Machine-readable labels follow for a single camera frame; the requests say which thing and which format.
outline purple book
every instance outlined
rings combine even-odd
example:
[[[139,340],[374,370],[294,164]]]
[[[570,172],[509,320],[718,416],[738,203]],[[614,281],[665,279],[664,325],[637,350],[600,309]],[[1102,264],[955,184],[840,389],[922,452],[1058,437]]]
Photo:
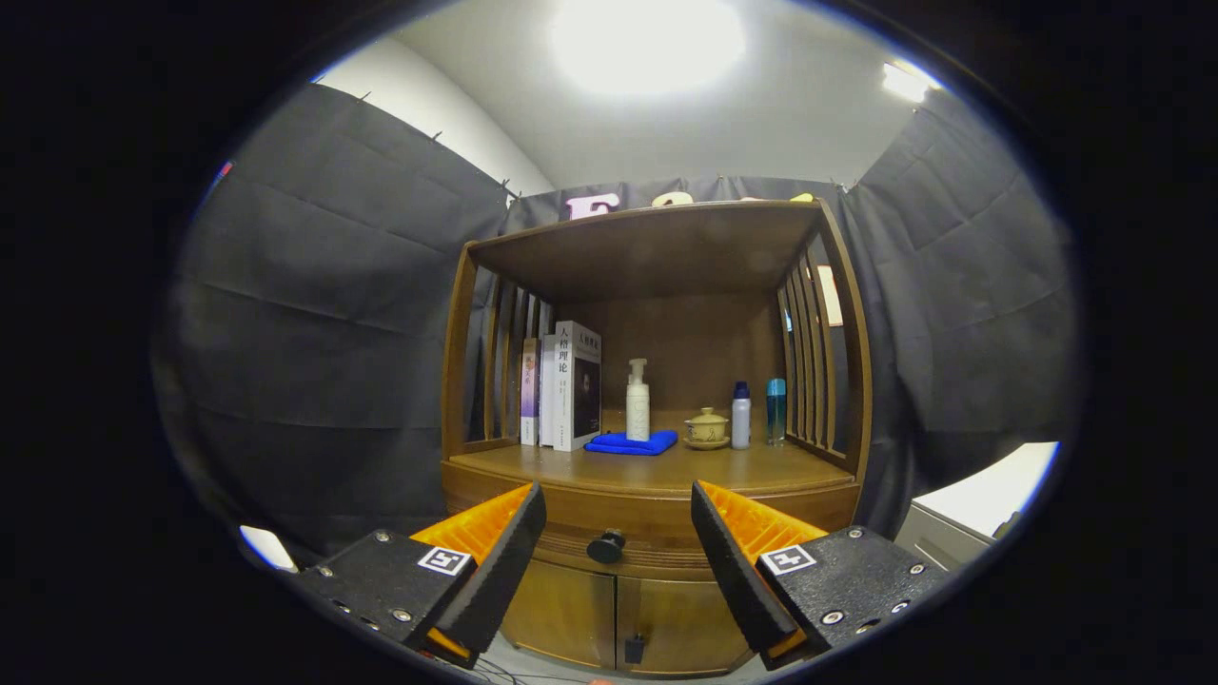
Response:
[[[541,394],[541,360],[537,355],[537,339],[526,338],[524,355],[520,361],[520,444],[537,444],[537,405]]]

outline black knob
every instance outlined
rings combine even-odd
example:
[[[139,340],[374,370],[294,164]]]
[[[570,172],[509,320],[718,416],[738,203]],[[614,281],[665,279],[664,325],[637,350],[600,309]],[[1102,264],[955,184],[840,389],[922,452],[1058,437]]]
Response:
[[[588,542],[588,556],[600,563],[618,563],[625,546],[626,539],[621,536],[621,530],[605,530],[599,539]]]

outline folded blue towel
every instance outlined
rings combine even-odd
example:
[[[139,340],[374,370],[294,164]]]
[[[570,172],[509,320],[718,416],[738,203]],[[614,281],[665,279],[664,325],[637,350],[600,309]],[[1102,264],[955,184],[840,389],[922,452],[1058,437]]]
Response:
[[[625,433],[597,435],[583,446],[590,452],[610,455],[659,455],[677,441],[676,430],[657,430],[649,440],[626,440]]]

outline wooden cabinet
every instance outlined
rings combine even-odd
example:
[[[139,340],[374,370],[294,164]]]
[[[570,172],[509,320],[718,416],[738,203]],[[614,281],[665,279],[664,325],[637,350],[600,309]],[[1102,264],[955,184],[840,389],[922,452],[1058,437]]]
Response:
[[[822,266],[836,282],[844,350],[829,344]],[[479,271],[490,272],[492,286],[476,319],[484,361],[468,379]],[[652,430],[681,433],[704,406],[727,413],[734,382],[747,380],[749,449],[703,452],[678,442],[630,457],[521,445],[520,350],[525,336],[548,333],[540,330],[542,303],[552,321],[575,319],[602,335],[602,430],[624,429],[626,362],[646,357]],[[844,397],[833,391],[836,353],[845,355]],[[775,377],[787,379],[784,446],[765,444],[764,389]],[[482,390],[466,397],[468,388]],[[849,255],[820,202],[632,210],[466,244],[441,401],[451,512],[532,480],[546,496],[546,529],[503,622],[508,640],[650,676],[730,672],[749,651],[691,523],[691,489],[702,479],[826,530],[850,524],[871,441],[871,371]],[[471,407],[477,425],[469,424]],[[839,423],[839,412],[848,421]],[[836,435],[839,425],[845,435]],[[605,529],[626,540],[613,564],[585,552]],[[626,640],[636,635],[642,659],[627,663]]]
[[[537,559],[501,630],[551,658],[655,675],[722,673],[753,656],[713,580],[609,575]],[[643,645],[637,663],[626,651],[631,639]]]
[[[503,617],[503,636],[549,657],[614,668],[614,583],[533,561]]]
[[[642,659],[630,663],[626,640],[636,637]],[[752,656],[717,583],[618,577],[618,670],[713,675]]]

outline floor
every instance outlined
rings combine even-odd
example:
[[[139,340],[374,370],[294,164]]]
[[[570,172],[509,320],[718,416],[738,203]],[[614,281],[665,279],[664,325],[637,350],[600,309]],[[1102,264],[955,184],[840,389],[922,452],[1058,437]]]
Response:
[[[516,650],[503,635],[497,635],[475,664],[473,675],[491,685],[560,685],[561,683],[587,684],[592,680],[609,680],[614,685],[663,685],[672,680],[626,678],[615,670],[597,670],[577,664],[549,659],[527,650]],[[686,680],[697,685],[744,685],[776,675],[766,672],[760,657],[753,657],[744,665],[727,675]]]

